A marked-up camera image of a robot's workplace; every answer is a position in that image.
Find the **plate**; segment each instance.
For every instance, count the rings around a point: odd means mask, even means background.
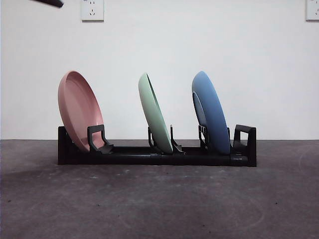
[[[208,149],[229,154],[230,142],[224,112],[212,82],[203,71],[193,80],[192,96],[198,122],[207,127],[210,140]]]
[[[95,95],[84,79],[76,72],[66,73],[59,85],[58,102],[64,127],[72,141],[83,152],[89,152],[88,126],[103,124],[103,118]],[[101,133],[93,134],[97,148],[104,145]]]
[[[143,111],[157,147],[164,153],[172,154],[173,147],[166,124],[147,73],[144,73],[140,78],[139,92]]]

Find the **wall outlet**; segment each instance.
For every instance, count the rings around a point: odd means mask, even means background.
[[[319,0],[307,0],[307,21],[319,21]]]
[[[104,0],[81,0],[82,21],[104,21]]]

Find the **dish rack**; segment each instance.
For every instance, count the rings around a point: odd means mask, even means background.
[[[92,134],[100,132],[104,146],[97,148]],[[240,133],[248,134],[247,144],[241,141]],[[157,148],[152,132],[148,128],[149,146],[114,146],[105,138],[103,124],[87,128],[90,152],[82,152],[72,142],[64,126],[58,127],[58,164],[141,164],[141,165],[206,165],[206,166],[257,166],[256,128],[236,125],[230,154],[219,154],[208,150],[209,136],[205,126],[198,126],[199,147],[183,147],[170,138],[173,154],[162,153]]]

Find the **gray concrete floor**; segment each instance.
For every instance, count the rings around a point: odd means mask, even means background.
[[[257,168],[56,161],[1,142],[2,239],[319,238],[319,141],[259,141]]]

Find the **pink bowl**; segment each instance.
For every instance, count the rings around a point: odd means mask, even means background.
[[[63,76],[58,102],[62,121],[72,141],[81,151],[89,152],[87,128],[103,124],[103,118],[91,87],[80,73],[70,71]],[[93,134],[93,143],[97,148],[104,145],[101,133]]]

